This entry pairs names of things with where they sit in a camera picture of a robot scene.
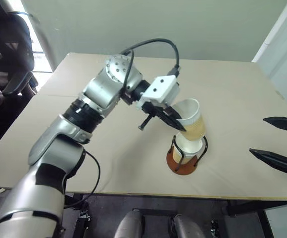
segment beige table surface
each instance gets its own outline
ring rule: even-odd
[[[34,142],[74,101],[103,67],[105,56],[70,53],[24,109],[0,142],[0,186],[13,187],[28,169]],[[135,58],[147,81],[173,66],[173,59]],[[196,171],[174,174],[166,153],[176,130],[124,102],[103,120],[85,148],[102,167],[97,192],[182,197],[287,200],[287,174],[256,159],[250,147],[287,156],[287,132],[262,121],[287,116],[287,104],[258,65],[245,62],[181,60],[181,93],[177,101],[199,100],[207,126],[209,149]],[[85,159],[67,191],[90,192],[97,176]]]

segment office chair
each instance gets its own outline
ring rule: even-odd
[[[0,5],[0,139],[36,94],[33,68],[28,26]]]

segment white paper cup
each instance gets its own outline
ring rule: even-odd
[[[181,133],[188,140],[198,140],[205,133],[205,124],[200,112],[199,102],[194,98],[185,99],[175,105],[173,108],[181,115],[182,119],[177,119],[186,131]]]
[[[197,154],[197,152],[201,150],[203,146],[202,139],[190,141],[190,140],[187,140],[181,133],[178,133],[176,135],[175,141],[178,147],[184,153],[184,159],[181,163],[182,165],[190,161]],[[177,163],[179,163],[182,158],[182,154],[178,150],[175,144],[174,144],[173,158]]]

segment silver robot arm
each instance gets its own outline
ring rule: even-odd
[[[105,67],[35,143],[29,171],[0,210],[0,238],[61,237],[66,181],[84,160],[82,144],[90,141],[93,130],[121,98],[128,104],[137,101],[137,107],[149,114],[140,129],[158,116],[184,130],[176,120],[178,113],[170,107],[179,92],[176,76],[157,77],[150,85],[132,60],[125,55],[109,56]]]

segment black cable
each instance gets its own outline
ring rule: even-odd
[[[164,38],[154,38],[154,39],[150,39],[150,40],[146,40],[146,41],[142,41],[142,42],[139,42],[133,46],[130,46],[129,48],[123,50],[121,52],[121,54],[126,54],[127,52],[129,52],[130,50],[133,50],[135,48],[138,48],[140,46],[143,46],[143,45],[146,45],[146,44],[149,44],[149,43],[152,43],[152,42],[165,42],[165,43],[168,43],[169,45],[172,46],[172,48],[174,49],[175,51],[175,56],[176,56],[176,66],[175,67],[179,67],[179,53],[178,53],[178,49],[176,47],[176,45],[174,44],[173,41],[170,41],[168,39],[164,39]]]
[[[89,152],[86,151],[86,150],[85,150],[85,153],[86,153],[87,155],[89,155],[90,157],[92,157],[93,160],[94,160],[94,161],[96,162],[96,164],[97,164],[97,167],[98,167],[98,177],[97,177],[96,184],[95,184],[93,190],[91,191],[91,193],[89,193],[86,197],[84,197],[82,200],[80,200],[80,201],[78,201],[78,202],[75,202],[75,203],[73,203],[73,204],[64,206],[64,209],[70,208],[70,207],[75,207],[75,206],[77,206],[78,204],[80,204],[80,203],[84,202],[85,200],[87,200],[91,195],[94,194],[94,192],[95,192],[95,190],[96,190],[96,188],[97,188],[97,186],[98,186],[99,179],[100,179],[100,165],[99,165],[99,163],[98,163],[98,160],[95,158],[95,156],[93,156],[91,153],[89,153]]]
[[[132,65],[133,65],[133,60],[134,60],[134,51],[132,49],[129,50],[128,52],[124,53],[124,55],[128,55],[129,52],[131,52],[131,59],[130,59],[130,63],[129,63],[129,66],[128,66],[128,69],[127,69],[127,73],[126,73],[126,75],[124,77],[123,91],[126,90],[126,86],[127,86],[127,83],[128,83],[128,78],[129,78],[130,71],[131,71]]]

